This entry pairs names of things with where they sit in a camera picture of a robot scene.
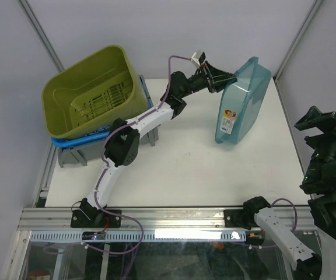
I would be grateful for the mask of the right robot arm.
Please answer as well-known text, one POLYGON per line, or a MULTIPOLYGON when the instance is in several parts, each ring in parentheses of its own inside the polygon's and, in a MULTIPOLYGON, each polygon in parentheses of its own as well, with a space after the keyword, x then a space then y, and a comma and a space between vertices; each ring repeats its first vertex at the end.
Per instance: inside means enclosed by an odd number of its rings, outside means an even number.
POLYGON ((313 154, 300 185, 305 194, 316 195, 308 205, 321 241, 321 254, 301 243, 262 196, 244 202, 238 226, 259 226, 288 259, 298 279, 336 279, 336 112, 324 113, 312 106, 295 128, 321 131, 304 139, 313 154))

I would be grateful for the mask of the teal translucent container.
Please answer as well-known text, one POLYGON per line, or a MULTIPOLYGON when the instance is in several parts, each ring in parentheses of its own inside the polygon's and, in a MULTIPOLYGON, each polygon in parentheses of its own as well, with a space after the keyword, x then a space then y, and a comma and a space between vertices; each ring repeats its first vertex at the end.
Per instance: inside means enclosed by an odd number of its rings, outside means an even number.
POLYGON ((223 90, 215 142, 238 144, 253 127, 271 79, 271 71, 251 57, 235 73, 237 81, 223 90))

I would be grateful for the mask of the olive slotted basket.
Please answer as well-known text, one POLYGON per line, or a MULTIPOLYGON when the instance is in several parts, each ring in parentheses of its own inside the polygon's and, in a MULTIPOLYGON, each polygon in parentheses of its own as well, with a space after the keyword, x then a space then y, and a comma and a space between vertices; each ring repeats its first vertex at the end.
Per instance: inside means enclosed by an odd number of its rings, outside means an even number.
POLYGON ((138 74, 119 45, 109 45, 51 78, 41 94, 53 138, 72 140, 148 109, 138 74))

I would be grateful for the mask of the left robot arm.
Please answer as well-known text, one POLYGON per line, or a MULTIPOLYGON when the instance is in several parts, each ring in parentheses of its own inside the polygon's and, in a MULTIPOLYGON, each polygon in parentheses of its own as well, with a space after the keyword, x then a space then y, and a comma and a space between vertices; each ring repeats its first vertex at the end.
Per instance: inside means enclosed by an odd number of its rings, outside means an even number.
POLYGON ((166 91, 158 104, 136 117, 113 122, 101 154, 100 177, 94 189, 80 201, 78 209, 71 211, 71 227, 118 227, 124 215, 121 211, 109 211, 106 206, 121 173, 136 159, 142 137, 177 117, 187 105, 185 97, 203 89, 218 93, 236 81, 235 74, 219 70, 208 61, 198 62, 190 77, 180 71, 170 71, 166 91))

